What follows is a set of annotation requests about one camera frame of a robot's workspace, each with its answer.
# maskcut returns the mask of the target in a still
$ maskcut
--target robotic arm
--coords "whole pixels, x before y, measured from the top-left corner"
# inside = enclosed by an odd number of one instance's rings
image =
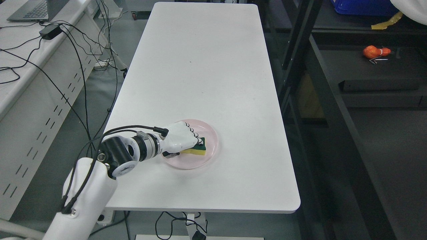
[[[137,132],[125,138],[115,135],[102,141],[97,160],[85,187],[70,213],[58,212],[43,240],[83,240],[89,237],[99,215],[117,188],[116,177],[131,171],[138,162],[162,153],[166,158],[179,155],[180,151],[203,144],[197,133],[187,123],[177,122],[163,129],[161,134]],[[69,188],[66,204],[76,196],[91,168],[93,159],[78,160],[74,176],[69,174],[63,193]]]

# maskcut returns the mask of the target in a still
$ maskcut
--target white table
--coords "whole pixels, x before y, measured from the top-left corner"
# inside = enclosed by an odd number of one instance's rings
[[[25,22],[6,20],[26,0],[9,0],[0,5],[0,27],[29,25]],[[70,0],[55,16],[55,20],[66,20],[97,39],[99,28],[93,19],[85,14],[89,0]],[[39,36],[44,27],[35,24],[28,27],[0,29],[0,48],[15,47]],[[76,30],[71,31],[79,45],[88,50],[87,43]],[[103,45],[106,39],[100,39]],[[12,53],[26,58],[38,46],[39,39]],[[96,62],[93,56],[84,54],[79,47],[85,78],[89,76]],[[100,49],[92,44],[95,54]],[[43,40],[41,48],[35,51],[30,61],[40,66],[72,104],[83,87],[79,61],[73,46],[65,34],[53,40]],[[19,66],[24,61],[5,52],[0,52],[0,65]],[[43,160],[70,107],[61,94],[36,67],[27,64],[17,69],[21,79],[0,85],[0,218],[9,220],[27,189],[32,177]],[[0,81],[13,80],[11,71],[0,72]]]
[[[162,156],[119,177],[115,210],[293,213],[300,198],[258,9],[156,3],[106,129],[210,124],[219,151],[179,170]]]

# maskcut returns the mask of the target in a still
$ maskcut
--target yellow sponge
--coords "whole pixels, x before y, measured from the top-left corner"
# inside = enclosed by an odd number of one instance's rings
[[[194,147],[181,151],[180,153],[189,153],[194,155],[205,155],[206,154],[206,140],[205,138],[201,138],[203,140],[202,145],[196,144]]]

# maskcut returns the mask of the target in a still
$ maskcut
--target table leg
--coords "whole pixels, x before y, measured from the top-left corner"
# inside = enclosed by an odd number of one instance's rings
[[[190,240],[193,240],[194,234],[196,234],[197,231],[200,233],[196,236],[200,236],[199,238],[196,238],[195,240],[203,240],[203,236],[207,236],[208,234],[205,231],[208,231],[206,229],[207,227],[207,221],[205,217],[205,213],[200,212],[186,212],[184,216],[186,215],[188,221],[186,221],[185,225],[187,227],[188,237]]]

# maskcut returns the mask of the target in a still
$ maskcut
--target transparent plate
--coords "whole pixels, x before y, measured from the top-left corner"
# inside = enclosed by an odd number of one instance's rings
[[[181,120],[190,125],[194,129],[194,132],[199,134],[199,137],[205,138],[206,154],[195,155],[189,153],[181,153],[180,155],[173,158],[165,158],[166,162],[176,168],[189,170],[198,168],[207,161],[209,161],[218,150],[218,136],[215,130],[209,126],[209,124],[196,120],[196,119],[185,119]]]

